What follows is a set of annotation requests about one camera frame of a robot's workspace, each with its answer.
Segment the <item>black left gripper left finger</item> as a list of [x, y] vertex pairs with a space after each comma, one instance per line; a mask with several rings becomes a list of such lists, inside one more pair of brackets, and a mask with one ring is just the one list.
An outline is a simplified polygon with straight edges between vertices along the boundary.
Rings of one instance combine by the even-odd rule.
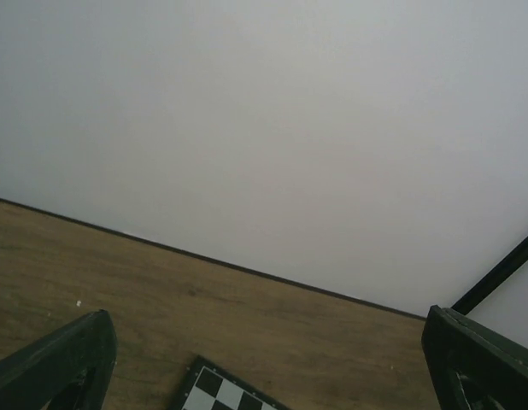
[[0, 360], [0, 409], [101, 409], [116, 356], [109, 312], [84, 314]]

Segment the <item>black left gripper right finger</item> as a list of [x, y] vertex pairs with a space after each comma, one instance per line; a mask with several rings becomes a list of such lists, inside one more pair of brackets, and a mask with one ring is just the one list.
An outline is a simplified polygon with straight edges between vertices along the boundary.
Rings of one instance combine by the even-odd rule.
[[528, 349], [451, 308], [430, 308], [421, 338], [442, 409], [528, 409]]

